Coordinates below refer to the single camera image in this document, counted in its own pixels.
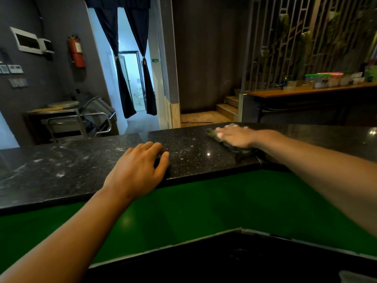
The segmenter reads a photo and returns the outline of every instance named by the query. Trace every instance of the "forearm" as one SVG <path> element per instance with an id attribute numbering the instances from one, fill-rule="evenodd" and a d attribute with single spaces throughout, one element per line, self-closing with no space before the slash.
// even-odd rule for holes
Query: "forearm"
<path id="1" fill-rule="evenodd" d="M 100 190 L 69 221 L 0 276 L 0 282 L 76 282 L 127 203 Z"/>
<path id="2" fill-rule="evenodd" d="M 300 142 L 275 131 L 259 134 L 255 146 L 377 236 L 377 164 Z"/>

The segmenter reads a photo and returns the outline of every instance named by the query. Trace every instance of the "wooden floor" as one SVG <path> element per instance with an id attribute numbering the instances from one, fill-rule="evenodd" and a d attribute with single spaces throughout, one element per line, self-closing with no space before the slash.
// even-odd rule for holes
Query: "wooden floor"
<path id="1" fill-rule="evenodd" d="M 181 127 L 232 122 L 216 111 L 181 114 Z"/>

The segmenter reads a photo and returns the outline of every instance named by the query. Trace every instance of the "wooden shelf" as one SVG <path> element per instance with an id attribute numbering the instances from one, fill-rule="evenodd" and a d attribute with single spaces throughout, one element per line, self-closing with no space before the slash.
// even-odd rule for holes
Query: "wooden shelf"
<path id="1" fill-rule="evenodd" d="M 262 98 L 271 98 L 271 97 L 282 97 L 282 96 L 292 96 L 292 95 L 302 95 L 302 94 L 313 94 L 320 92 L 332 92 L 337 90 L 349 90 L 349 89 L 358 89 L 366 87 L 377 87 L 377 83 L 363 82 L 359 85 L 348 85 L 348 86 L 338 86 L 338 87 L 328 87 L 328 88 L 313 88 L 313 89 L 271 89 L 271 90 L 257 90 L 249 91 L 248 94 L 252 96 L 258 96 Z"/>

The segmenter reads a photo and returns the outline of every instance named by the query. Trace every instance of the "black granite countertop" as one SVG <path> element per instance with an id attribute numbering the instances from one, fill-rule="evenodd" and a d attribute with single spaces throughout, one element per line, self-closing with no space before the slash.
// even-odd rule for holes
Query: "black granite countertop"
<path id="1" fill-rule="evenodd" d="M 375 128 L 270 125 L 292 138 L 377 162 Z M 260 168 L 282 169 L 263 154 L 237 162 L 234 154 L 206 135 L 218 124 L 71 141 L 0 151 L 0 215 L 88 200 L 102 187 L 116 161 L 141 142 L 161 142 L 170 167 L 159 187 L 225 176 Z"/>

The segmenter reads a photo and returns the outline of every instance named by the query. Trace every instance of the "white electrical box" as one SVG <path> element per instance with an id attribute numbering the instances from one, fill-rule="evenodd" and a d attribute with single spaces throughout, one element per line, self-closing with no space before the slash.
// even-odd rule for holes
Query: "white electrical box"
<path id="1" fill-rule="evenodd" d="M 8 66 L 6 66 L 5 64 L 2 64 L 0 65 L 0 71 L 2 74 L 9 74 L 9 69 L 8 69 Z"/>
<path id="2" fill-rule="evenodd" d="M 38 39 L 39 46 L 41 51 L 44 53 L 55 53 L 54 48 L 52 47 L 52 43 L 50 40 L 46 39 Z"/>
<path id="3" fill-rule="evenodd" d="M 11 30 L 14 34 L 14 37 L 16 38 L 19 50 L 23 52 L 37 53 L 39 55 L 42 54 L 38 38 L 35 34 L 12 27 Z"/>
<path id="4" fill-rule="evenodd" d="M 23 73 L 21 66 L 19 66 L 17 64 L 9 64 L 8 68 L 9 68 L 9 71 L 11 72 L 11 74 L 22 74 Z"/>

